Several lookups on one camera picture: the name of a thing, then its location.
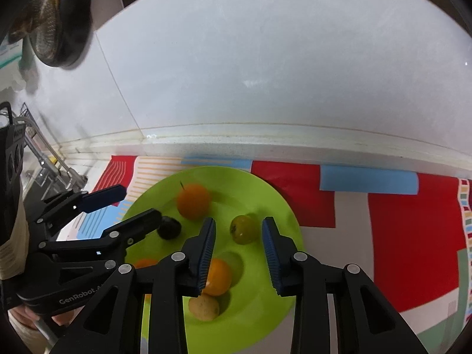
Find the colourful patchwork tablecloth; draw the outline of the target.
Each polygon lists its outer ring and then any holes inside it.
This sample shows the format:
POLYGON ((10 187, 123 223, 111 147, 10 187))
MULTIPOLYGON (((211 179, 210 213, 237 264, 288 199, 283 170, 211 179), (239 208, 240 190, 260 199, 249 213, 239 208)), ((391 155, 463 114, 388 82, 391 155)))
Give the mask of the colourful patchwork tablecloth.
MULTIPOLYGON (((184 169, 222 166, 272 186, 301 229, 299 249, 324 265, 358 265, 429 353, 444 353, 471 319, 471 181, 410 171, 271 161, 114 156, 86 190, 151 184, 184 169)), ((81 214, 60 240, 98 238, 123 219, 122 200, 81 214)), ((269 335, 237 353, 288 353, 294 304, 269 335)))

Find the green plate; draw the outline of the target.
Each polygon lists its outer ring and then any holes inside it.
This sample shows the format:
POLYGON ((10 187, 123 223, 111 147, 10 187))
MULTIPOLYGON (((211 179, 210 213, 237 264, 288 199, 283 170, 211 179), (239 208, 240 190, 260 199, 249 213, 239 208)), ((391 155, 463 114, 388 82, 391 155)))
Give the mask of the green plate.
POLYGON ((213 256, 230 267, 233 282, 229 291, 219 297, 220 314, 212 321, 197 320, 184 311, 189 353, 237 353, 269 335, 285 319, 294 298, 282 298, 274 290, 267 267, 262 240, 248 245, 235 243, 230 222, 248 215, 256 223, 273 217, 279 232, 303 246, 301 229, 290 206, 269 184, 247 171, 222 166, 200 166, 180 172, 151 184, 147 177, 137 177, 127 189, 131 206, 125 218, 148 209, 157 209, 182 225, 174 240, 163 240, 152 232, 128 248, 126 260, 135 264, 143 259, 161 260, 182 248, 186 239, 199 233, 201 222, 189 221, 178 211, 176 199, 182 186, 197 183, 210 191, 209 215, 216 222, 213 256))

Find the green tomato front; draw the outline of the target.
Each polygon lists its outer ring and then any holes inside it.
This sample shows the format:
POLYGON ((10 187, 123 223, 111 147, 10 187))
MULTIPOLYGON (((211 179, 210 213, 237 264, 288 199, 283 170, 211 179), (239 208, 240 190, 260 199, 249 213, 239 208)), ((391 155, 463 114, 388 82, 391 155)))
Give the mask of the green tomato front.
POLYGON ((248 215, 236 216, 230 222, 230 234, 235 243, 248 245, 258 239, 258 224, 248 215))

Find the black frying pan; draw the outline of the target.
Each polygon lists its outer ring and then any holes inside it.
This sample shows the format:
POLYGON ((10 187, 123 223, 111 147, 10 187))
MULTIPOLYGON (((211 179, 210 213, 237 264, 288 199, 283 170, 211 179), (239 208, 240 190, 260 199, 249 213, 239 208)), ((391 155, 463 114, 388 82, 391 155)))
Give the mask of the black frying pan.
POLYGON ((7 27, 6 43, 23 39, 51 67, 69 67, 84 51, 91 31, 91 0, 26 0, 7 27))

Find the tan round fruit front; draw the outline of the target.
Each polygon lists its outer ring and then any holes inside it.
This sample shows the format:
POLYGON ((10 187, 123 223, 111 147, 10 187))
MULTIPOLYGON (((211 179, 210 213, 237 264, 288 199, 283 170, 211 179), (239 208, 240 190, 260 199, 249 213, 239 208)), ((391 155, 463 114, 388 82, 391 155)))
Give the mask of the tan round fruit front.
POLYGON ((190 298, 188 308, 197 320, 205 322, 216 319, 220 314, 218 300, 205 293, 196 298, 190 298))

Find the dark plum back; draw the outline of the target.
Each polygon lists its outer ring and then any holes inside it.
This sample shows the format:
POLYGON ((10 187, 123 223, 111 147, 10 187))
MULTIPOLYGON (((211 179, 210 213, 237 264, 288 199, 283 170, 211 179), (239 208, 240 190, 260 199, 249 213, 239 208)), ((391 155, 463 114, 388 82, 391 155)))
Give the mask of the dark plum back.
POLYGON ((157 228, 157 233, 163 240, 174 240, 182 232, 182 225, 172 217, 163 216, 157 228))

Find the orange fruit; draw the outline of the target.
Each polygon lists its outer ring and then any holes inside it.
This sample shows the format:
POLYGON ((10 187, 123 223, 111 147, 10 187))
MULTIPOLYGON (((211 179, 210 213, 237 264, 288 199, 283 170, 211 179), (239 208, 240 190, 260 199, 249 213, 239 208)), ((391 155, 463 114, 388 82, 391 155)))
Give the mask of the orange fruit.
POLYGON ((176 204, 178 212, 185 219, 199 221, 210 211, 210 191, 198 183, 181 183, 176 204))
POLYGON ((203 293, 209 296, 221 296, 226 293, 232 283, 232 272, 229 265, 221 259, 211 260, 207 281, 203 293))
POLYGON ((135 261, 134 267, 135 268, 147 268, 150 266, 157 265, 158 260, 152 258, 143 258, 140 260, 135 261))

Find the chrome kitchen faucet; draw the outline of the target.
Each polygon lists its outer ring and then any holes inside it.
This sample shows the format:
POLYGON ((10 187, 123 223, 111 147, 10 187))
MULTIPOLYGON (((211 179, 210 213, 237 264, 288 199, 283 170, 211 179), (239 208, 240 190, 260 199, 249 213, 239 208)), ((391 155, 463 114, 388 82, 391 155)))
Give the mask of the chrome kitchen faucet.
MULTIPOLYGON (((24 125, 29 122, 27 117, 13 117, 15 125, 24 125)), ((34 138, 28 136, 25 130, 25 142, 30 152, 37 158, 39 170, 33 174, 33 183, 29 189, 37 189, 41 200, 45 200, 56 194, 73 190, 82 191, 88 178, 79 174, 75 169, 68 166, 53 146, 46 140, 46 137, 35 126, 37 135, 34 138)))

